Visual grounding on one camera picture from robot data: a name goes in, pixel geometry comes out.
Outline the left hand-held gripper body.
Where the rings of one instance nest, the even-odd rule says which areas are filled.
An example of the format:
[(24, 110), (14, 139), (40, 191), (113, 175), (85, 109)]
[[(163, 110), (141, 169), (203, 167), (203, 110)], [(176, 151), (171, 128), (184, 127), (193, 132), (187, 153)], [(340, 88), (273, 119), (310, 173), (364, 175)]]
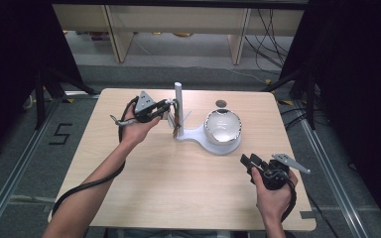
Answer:
[(134, 116), (135, 119), (141, 123), (147, 123), (151, 121), (151, 115), (153, 112), (152, 107), (155, 105), (155, 101), (148, 95), (146, 91), (142, 91), (135, 104)]

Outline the light wooden cabinet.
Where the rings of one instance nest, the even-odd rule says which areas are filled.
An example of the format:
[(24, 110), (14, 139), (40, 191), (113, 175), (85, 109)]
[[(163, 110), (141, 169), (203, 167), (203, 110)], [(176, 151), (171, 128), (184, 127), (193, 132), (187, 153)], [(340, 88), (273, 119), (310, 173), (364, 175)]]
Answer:
[(106, 32), (114, 57), (123, 62), (135, 32), (225, 35), (233, 64), (239, 64), (244, 37), (264, 35), (260, 26), (271, 21), (267, 32), (292, 37), (302, 10), (244, 8), (158, 7), (55, 4), (61, 27), (68, 31)]

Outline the silver white bowl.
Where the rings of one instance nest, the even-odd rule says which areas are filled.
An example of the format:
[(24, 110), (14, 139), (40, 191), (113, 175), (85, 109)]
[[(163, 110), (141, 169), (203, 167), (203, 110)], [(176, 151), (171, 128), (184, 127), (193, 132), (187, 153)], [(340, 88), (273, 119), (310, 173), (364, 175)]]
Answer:
[(203, 124), (203, 131), (214, 145), (230, 145), (241, 135), (242, 124), (240, 118), (228, 109), (211, 111)]

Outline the braided keychain with dog charm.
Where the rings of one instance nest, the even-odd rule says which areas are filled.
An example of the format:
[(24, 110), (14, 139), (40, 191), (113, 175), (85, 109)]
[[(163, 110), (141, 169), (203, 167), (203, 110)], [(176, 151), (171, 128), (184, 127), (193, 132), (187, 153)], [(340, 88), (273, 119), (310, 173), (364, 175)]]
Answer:
[(168, 122), (170, 127), (173, 129), (173, 137), (177, 138), (179, 135), (179, 130), (182, 127), (180, 122), (180, 103), (178, 99), (169, 99), (168, 103), (173, 108), (173, 111), (169, 111), (168, 113)]

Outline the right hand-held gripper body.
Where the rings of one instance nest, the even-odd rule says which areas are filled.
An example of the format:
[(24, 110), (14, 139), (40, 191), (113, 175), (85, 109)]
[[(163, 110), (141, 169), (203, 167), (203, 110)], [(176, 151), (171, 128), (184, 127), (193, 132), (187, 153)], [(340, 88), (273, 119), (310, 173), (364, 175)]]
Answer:
[(305, 168), (287, 154), (273, 154), (269, 162), (260, 161), (260, 175), (267, 189), (277, 190), (282, 188), (289, 180), (290, 168), (309, 175), (310, 169)]

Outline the white key stand with pole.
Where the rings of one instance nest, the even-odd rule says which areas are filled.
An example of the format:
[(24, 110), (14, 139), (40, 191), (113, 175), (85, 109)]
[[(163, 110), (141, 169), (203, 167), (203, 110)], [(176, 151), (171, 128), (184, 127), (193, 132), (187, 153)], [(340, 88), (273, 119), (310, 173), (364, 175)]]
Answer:
[(175, 98), (178, 99), (181, 109), (180, 109), (180, 122), (182, 124), (181, 129), (179, 130), (179, 135), (177, 138), (174, 138), (178, 141), (184, 142), (184, 141), (193, 141), (201, 145), (206, 151), (218, 155), (218, 156), (225, 156), (233, 151), (235, 151), (241, 142), (241, 135), (240, 138), (237, 139), (234, 143), (230, 145), (214, 145), (211, 142), (208, 141), (206, 138), (204, 131), (203, 131), (203, 124), (205, 122), (205, 119), (208, 113), (204, 119), (204, 121), (196, 128), (194, 129), (186, 129), (185, 128), (185, 114), (184, 114), (184, 102), (183, 102), (183, 88), (182, 84), (180, 82), (175, 83)]

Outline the black metal stand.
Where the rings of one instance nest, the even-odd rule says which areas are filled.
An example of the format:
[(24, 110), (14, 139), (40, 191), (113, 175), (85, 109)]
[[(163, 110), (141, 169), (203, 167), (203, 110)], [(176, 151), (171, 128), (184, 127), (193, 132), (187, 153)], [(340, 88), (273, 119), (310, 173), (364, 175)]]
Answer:
[(275, 89), (289, 83), (293, 82), (293, 86), (290, 89), (289, 95), (292, 99), (301, 99), (303, 96), (306, 97), (307, 105), (307, 120), (311, 129), (316, 128), (314, 121), (315, 114), (315, 87), (316, 82), (313, 74), (309, 69), (301, 68), (294, 72), (291, 72), (283, 77), (281, 77), (277, 82), (269, 84), (266, 88), (262, 89), (262, 92), (272, 92)]
[(48, 66), (41, 66), (38, 69), (35, 79), (35, 93), (37, 101), (37, 124), (39, 129), (47, 119), (45, 109), (45, 91), (49, 93), (51, 99), (66, 99), (67, 94), (64, 92), (61, 83), (68, 84), (80, 89), (86, 95), (98, 95), (99, 91), (92, 89), (82, 82), (81, 76), (74, 78), (68, 74), (56, 70)]

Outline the person's left hand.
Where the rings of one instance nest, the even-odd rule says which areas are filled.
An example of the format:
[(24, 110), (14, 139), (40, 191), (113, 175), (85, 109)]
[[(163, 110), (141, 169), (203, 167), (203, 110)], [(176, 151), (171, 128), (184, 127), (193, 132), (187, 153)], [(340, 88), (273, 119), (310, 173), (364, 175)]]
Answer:
[(132, 124), (126, 125), (122, 129), (122, 139), (120, 144), (134, 148), (143, 142), (149, 133), (160, 122), (160, 118), (156, 117), (147, 123), (140, 123), (136, 120)]

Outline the person's right hand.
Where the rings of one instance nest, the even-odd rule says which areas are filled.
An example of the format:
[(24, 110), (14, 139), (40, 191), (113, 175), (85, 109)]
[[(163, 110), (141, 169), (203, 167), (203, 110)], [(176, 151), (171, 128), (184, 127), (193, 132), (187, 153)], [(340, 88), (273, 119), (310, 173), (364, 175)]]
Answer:
[(278, 220), (282, 222), (282, 217), (291, 202), (291, 187), (285, 184), (280, 189), (270, 190), (265, 187), (257, 169), (252, 168), (251, 173), (256, 186), (257, 207), (263, 220)]

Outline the aluminium floor rail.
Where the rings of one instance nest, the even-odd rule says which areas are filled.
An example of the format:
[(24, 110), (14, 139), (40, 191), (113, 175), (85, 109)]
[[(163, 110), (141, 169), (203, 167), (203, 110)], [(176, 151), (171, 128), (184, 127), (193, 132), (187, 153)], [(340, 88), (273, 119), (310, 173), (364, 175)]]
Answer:
[(337, 201), (352, 236), (354, 238), (369, 238), (368, 232), (365, 230), (359, 213), (354, 207), (352, 200), (349, 198), (342, 182), (331, 164), (330, 158), (326, 153), (317, 132), (311, 128), (310, 124), (306, 120), (303, 120), (301, 124), (311, 146), (313, 147), (327, 183)]
[(60, 99), (53, 99), (50, 102), (49, 107), (46, 110), (45, 119), (43, 123), (32, 134), (26, 148), (24, 149), (22, 155), (18, 159), (14, 169), (11, 171), (3, 187), (1, 188), (0, 218), (10, 201), (11, 195), (13, 194), (15, 188), (18, 186), (26, 168), (28, 167), (31, 159), (33, 158), (33, 155), (37, 151), (37, 148), (39, 147), (41, 140), (48, 129), (53, 115), (55, 114), (56, 110), (58, 109), (61, 103), (62, 101)]

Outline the black curtain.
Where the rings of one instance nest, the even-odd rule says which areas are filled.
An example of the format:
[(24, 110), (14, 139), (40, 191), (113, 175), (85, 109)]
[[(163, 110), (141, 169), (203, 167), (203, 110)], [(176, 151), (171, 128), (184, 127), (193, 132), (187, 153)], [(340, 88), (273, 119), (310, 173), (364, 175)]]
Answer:
[(82, 82), (51, 0), (0, 0), (0, 141), (38, 74)]
[(313, 76), (346, 153), (381, 209), (381, 0), (308, 0), (287, 61)]

